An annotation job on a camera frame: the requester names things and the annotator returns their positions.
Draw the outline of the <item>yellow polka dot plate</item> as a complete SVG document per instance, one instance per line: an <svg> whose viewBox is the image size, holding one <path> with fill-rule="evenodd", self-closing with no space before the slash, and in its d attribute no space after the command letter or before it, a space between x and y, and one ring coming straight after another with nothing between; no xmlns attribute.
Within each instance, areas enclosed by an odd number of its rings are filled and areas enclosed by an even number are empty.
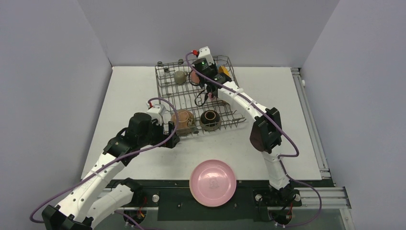
<svg viewBox="0 0 406 230"><path fill-rule="evenodd" d="M226 69L225 66L219 66L219 67L218 67L218 73L219 73L220 75L230 77L229 71Z"/></svg>

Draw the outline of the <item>pink cup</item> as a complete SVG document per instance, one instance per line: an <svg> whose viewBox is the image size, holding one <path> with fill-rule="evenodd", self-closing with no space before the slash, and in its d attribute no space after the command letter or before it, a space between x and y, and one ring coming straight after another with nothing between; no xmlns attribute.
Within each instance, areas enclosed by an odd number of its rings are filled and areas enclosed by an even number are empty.
<svg viewBox="0 0 406 230"><path fill-rule="evenodd" d="M189 80L193 85L199 85L200 79L199 76L192 70L189 73Z"/></svg>

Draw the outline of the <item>brown speckled cream bowl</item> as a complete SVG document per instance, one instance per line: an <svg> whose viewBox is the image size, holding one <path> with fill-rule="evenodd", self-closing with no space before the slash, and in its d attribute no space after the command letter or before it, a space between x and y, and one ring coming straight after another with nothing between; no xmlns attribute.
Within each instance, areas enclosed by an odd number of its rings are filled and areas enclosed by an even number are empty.
<svg viewBox="0 0 406 230"><path fill-rule="evenodd" d="M189 110L178 110L177 113L171 115L171 121L176 123L176 114L179 118L179 124L177 128L177 135L178 136L186 136L193 132L195 126L195 117Z"/></svg>

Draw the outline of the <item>grey ceramic mug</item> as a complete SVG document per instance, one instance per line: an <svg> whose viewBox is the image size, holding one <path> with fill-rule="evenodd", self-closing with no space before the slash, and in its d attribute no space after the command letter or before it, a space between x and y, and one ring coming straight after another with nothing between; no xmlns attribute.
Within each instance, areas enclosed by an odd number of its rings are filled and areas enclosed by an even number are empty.
<svg viewBox="0 0 406 230"><path fill-rule="evenodd" d="M182 85L186 82L186 73L182 70L175 71L173 78L176 84Z"/></svg>

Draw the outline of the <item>grey wire dish rack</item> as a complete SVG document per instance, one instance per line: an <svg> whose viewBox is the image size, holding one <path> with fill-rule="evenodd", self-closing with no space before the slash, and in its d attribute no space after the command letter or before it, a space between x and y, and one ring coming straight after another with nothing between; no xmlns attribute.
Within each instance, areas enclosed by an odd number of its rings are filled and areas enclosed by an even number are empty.
<svg viewBox="0 0 406 230"><path fill-rule="evenodd" d="M174 82L173 74L178 70L186 73L186 82L182 85ZM215 131L237 128L239 124L246 121L245 117L232 109L227 102L217 98L213 101L206 101L203 89L198 85L191 84L189 80L189 73L191 71L192 69L183 59L168 63L158 61L155 65L158 96L172 103L176 111L189 110L195 117L193 132L186 136L212 132L204 131L199 123L200 115L206 110L215 110L222 119L220 128Z"/></svg>

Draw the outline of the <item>dark patterned cream bowl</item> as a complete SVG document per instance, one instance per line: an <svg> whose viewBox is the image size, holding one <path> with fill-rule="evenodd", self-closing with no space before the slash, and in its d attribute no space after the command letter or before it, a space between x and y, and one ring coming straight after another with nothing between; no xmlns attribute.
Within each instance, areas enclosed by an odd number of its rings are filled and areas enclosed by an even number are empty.
<svg viewBox="0 0 406 230"><path fill-rule="evenodd" d="M200 126L204 131L215 131L220 128L222 119L215 110L206 110L200 115Z"/></svg>

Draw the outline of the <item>pink plate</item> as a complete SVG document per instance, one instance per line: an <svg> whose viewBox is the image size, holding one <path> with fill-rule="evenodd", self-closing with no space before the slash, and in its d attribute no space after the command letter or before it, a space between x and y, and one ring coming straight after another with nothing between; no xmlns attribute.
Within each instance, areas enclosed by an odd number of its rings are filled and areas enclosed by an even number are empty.
<svg viewBox="0 0 406 230"><path fill-rule="evenodd" d="M220 160L206 160L191 173L189 188L193 198L203 206L219 207L227 203L237 188L232 168Z"/></svg>

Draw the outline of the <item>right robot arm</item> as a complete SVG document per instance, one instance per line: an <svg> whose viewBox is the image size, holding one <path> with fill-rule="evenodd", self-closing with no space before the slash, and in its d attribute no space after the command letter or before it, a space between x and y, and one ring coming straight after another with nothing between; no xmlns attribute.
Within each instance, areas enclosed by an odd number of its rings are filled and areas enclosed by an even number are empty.
<svg viewBox="0 0 406 230"><path fill-rule="evenodd" d="M252 124L249 140L251 145L265 160L269 175L271 201L277 205L293 199L291 181L293 179L282 162L280 146L285 137L295 150L294 157L299 156L299 149L292 139L282 130L280 112L276 108L267 108L251 97L229 76L220 73L215 64L210 64L201 57L188 66L199 77L199 85L216 98L227 102L230 107L240 112Z"/></svg>

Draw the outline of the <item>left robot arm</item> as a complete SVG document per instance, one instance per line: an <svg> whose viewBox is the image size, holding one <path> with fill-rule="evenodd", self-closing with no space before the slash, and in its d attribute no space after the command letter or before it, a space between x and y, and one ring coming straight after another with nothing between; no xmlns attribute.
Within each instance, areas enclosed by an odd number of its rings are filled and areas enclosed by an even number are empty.
<svg viewBox="0 0 406 230"><path fill-rule="evenodd" d="M48 205L42 211L47 230L92 230L118 208L142 202L140 185L130 178L99 198L110 181L139 153L156 147L174 148L179 142L176 134L179 116L169 122L164 131L160 112L135 113L123 128L109 140L103 153L78 186L68 189L68 195L56 206Z"/></svg>

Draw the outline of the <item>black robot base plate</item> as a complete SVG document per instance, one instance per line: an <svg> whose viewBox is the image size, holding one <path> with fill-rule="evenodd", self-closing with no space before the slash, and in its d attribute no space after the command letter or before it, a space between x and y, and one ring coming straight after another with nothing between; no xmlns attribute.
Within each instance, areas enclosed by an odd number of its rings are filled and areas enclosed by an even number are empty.
<svg viewBox="0 0 406 230"><path fill-rule="evenodd" d="M286 225L293 209L306 207L305 192L315 196L316 214L323 208L322 182L292 182L272 188L265 180L227 181L212 177L187 180L135 180L127 178L108 184L109 193L91 206L89 216L102 220L124 208L125 214L141 222L156 208L159 221L225 221L251 219Z"/></svg>

